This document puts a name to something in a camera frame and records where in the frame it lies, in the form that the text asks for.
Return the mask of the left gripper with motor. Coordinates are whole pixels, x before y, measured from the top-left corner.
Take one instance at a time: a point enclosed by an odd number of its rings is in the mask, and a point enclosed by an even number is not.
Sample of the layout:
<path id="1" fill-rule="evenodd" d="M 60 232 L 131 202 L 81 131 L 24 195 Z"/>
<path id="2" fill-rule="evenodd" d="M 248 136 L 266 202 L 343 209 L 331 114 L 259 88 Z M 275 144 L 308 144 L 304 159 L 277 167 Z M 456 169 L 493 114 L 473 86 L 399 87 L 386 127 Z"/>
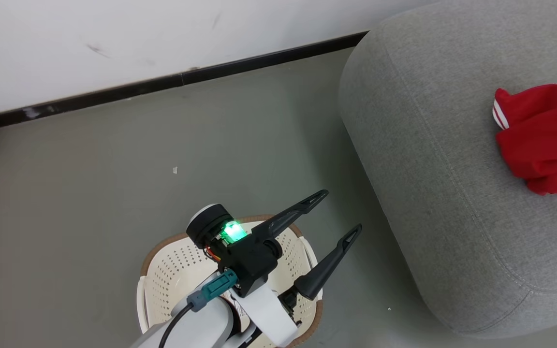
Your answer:
<path id="1" fill-rule="evenodd" d="M 201 311 L 210 301 L 230 291 L 257 330 L 277 347 L 288 346 L 297 336 L 291 307 L 283 306 L 267 285 L 276 269 L 283 249 L 276 238 L 302 215 L 309 214 L 329 191 L 322 189 L 291 207 L 263 221 L 246 232 L 223 205 L 210 205 L 193 216 L 187 227 L 195 246 L 206 250 L 218 265 L 215 279 L 187 298 L 192 311 Z M 362 233 L 358 223 L 346 233 L 336 247 L 309 273 L 294 282 L 294 290 L 314 300 L 331 277 L 354 241 Z"/>

